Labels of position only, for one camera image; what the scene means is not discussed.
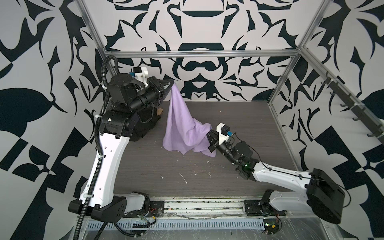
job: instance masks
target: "patterned wall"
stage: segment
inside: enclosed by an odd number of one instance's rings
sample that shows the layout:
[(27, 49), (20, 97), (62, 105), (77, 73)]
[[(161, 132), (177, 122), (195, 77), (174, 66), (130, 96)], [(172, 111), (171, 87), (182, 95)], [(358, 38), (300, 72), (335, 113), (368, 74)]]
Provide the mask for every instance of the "patterned wall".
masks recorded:
[(0, 19), (1, 239), (60, 239), (93, 165), (101, 58), (72, 0), (1, 1)]
[[(308, 45), (381, 119), (383, 19), (383, 1), (335, 0)], [(273, 103), (278, 120), (301, 167), (324, 170), (352, 195), (339, 224), (344, 237), (384, 237), (384, 146), (367, 137), (369, 130), (322, 81), (301, 58)]]
[[(107, 50), (295, 49), (321, 0), (85, 0)], [(193, 101), (267, 100), (288, 57), (125, 59)]]

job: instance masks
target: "black and white wallpaper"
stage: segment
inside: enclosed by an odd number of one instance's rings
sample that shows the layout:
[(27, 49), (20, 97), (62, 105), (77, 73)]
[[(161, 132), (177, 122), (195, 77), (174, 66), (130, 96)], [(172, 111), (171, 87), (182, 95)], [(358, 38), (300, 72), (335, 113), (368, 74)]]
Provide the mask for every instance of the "black and white wallpaper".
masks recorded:
[[(85, 0), (109, 51), (295, 49), (321, 0)], [(267, 100), (289, 57), (125, 59), (188, 101)]]
[(1, 239), (66, 239), (94, 157), (101, 57), (73, 0), (0, 3)]
[[(383, 115), (384, 2), (335, 0), (309, 50), (379, 118)], [(300, 58), (273, 102), (296, 161), (349, 190), (339, 228), (346, 238), (384, 237), (384, 146)]]

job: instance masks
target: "wooden table surface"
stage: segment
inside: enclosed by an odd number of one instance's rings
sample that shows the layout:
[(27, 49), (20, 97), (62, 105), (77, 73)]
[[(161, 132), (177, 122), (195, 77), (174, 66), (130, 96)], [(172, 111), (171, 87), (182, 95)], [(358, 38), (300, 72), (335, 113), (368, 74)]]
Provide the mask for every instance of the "wooden table surface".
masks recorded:
[[(262, 161), (294, 169), (266, 102), (187, 102), (187, 106), (192, 117), (210, 123), (214, 129), (220, 122), (230, 126), (232, 132), (258, 151)], [(182, 155), (165, 150), (162, 141), (169, 102), (160, 108), (164, 112), (155, 128), (137, 142), (128, 143), (116, 176), (115, 194), (139, 191), (152, 197), (260, 197), (267, 189), (286, 190), (242, 179), (220, 154), (207, 157), (199, 152)]]

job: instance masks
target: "white scrap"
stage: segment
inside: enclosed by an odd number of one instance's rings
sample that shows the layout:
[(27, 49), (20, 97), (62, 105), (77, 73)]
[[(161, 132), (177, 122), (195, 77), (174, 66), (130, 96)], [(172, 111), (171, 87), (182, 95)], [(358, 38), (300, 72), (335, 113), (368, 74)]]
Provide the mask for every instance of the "white scrap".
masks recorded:
[(183, 175), (181, 175), (181, 173), (179, 173), (179, 174), (180, 174), (180, 176), (184, 179), (185, 184), (188, 185), (188, 183), (187, 183), (187, 181), (185, 180), (185, 178), (183, 177)]

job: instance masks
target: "purple cloth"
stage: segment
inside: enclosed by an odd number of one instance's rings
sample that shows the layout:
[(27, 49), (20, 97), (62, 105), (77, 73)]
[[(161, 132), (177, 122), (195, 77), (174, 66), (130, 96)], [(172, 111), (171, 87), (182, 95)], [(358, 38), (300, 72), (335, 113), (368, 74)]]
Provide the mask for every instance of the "purple cloth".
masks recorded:
[(216, 151), (208, 150), (209, 141), (206, 135), (211, 129), (209, 123), (202, 124), (191, 116), (179, 89), (173, 84), (167, 130), (163, 139), (164, 148), (168, 151), (177, 150), (182, 154), (192, 150), (215, 157)]

